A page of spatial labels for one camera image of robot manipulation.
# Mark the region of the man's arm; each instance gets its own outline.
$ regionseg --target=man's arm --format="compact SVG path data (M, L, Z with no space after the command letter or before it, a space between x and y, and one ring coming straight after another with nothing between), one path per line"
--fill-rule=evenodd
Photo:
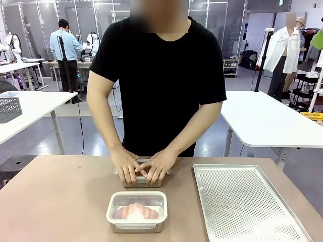
M82 51L83 50L83 46L80 44L79 41L77 41L77 39L75 38L75 36L72 34L72 38L73 38L73 46L74 49L77 51Z
M51 53L53 54L53 56L54 56L54 59L57 59L57 57L56 57L56 55L55 55L55 48L54 48L54 45L53 45L53 43L52 43L52 34L50 35L50 39L49 39L49 47L50 47L50 51L51 51Z
M216 120L221 112L222 102L201 105L185 128L166 149L181 154L200 138Z
M110 105L107 101L113 84L109 79L90 71L86 100L95 126L109 149L112 162L119 172L121 181L135 183L136 174L134 170L139 167L136 161L139 156L124 149L119 139Z
M151 166L147 176L147 183L153 184L157 179L163 179L167 171L174 165L176 158L196 142L219 118L221 107L222 102L201 105L201 108L167 148L155 154L151 161L141 164L135 172Z

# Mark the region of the plastic basket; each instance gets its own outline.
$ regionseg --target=plastic basket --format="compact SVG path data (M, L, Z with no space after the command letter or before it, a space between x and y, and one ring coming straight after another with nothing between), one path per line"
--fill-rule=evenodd
M5 124L22 115L18 97L0 98L0 124Z

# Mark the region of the container lid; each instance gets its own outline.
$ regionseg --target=container lid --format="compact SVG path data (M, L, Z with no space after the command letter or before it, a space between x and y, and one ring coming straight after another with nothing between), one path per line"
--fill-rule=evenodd
M145 215L151 213L153 218L145 218L144 213ZM166 218L166 195L158 191L114 193L106 212L106 219L112 224L133 226L159 224L163 223Z

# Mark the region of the table surface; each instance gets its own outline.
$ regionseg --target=table surface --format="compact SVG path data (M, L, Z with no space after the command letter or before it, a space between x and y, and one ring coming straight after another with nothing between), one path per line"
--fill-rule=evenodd
M25 59L24 62L40 62L40 61L44 61L45 59L44 58L28 58L28 59Z
M263 92L227 91L221 114L251 147L323 148L323 127Z
M168 218L158 234L115 234L105 218L110 197L126 191L105 156L38 156L0 190L0 234L6 242L206 242L193 164L259 165L313 242L323 221L270 159L179 158L165 184Z
M54 65L58 65L59 63L58 62L43 62L43 64L49 64L49 65L52 65L52 66L54 66ZM80 62L80 61L77 61L77 64L78 65L90 65L90 64L92 64L92 62Z
M76 95L77 92L41 91L11 91L0 94L0 97L19 97L22 110L22 115L19 117L8 123L0 124L0 144Z
M7 65L0 66L0 73L7 73L7 72L11 72L11 71L15 71L15 70L19 70L19 69L23 69L23 68L27 68L27 67L32 67L32 66L36 66L36 65L38 65L38 63L7 64Z

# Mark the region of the white table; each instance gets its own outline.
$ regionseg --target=white table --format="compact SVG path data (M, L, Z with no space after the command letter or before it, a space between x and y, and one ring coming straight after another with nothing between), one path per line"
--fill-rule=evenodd
M35 123L50 112L54 124L57 142L61 154L64 155L64 145L61 131L57 122L55 109L72 97L77 92L41 92L41 91L10 91L0 94L0 97L19 97L22 115L5 124L0 124L0 144Z
M60 91L60 85L59 85L59 82L57 80L57 74L56 74L56 71L55 71L55 69L59 68L59 63L58 62L43 62L43 64L47 64L47 65L50 65L51 67L53 67L54 75L55 75L55 79L56 79L57 89L58 89L58 91ZM89 69L91 64L92 64L92 62L80 62L80 61L77 61L77 69Z
M39 63L12 63L12 64L3 65L3 66L0 66L0 74L10 73L11 77L13 78L14 71L19 71L19 70L25 71L26 75L27 75L28 82L29 82L30 90L33 91L34 87L32 85L30 73L28 70L29 67L33 67L33 66L38 66L39 75L40 75L41 82L44 87L45 84L44 84L44 80L42 78L42 74L41 74L41 71L39 68ZM24 89L27 89L26 84L24 82L23 82L23 86L24 86Z
M323 127L263 92L227 91L221 114L232 132L249 147L280 148L277 165L284 169L292 148L323 148Z

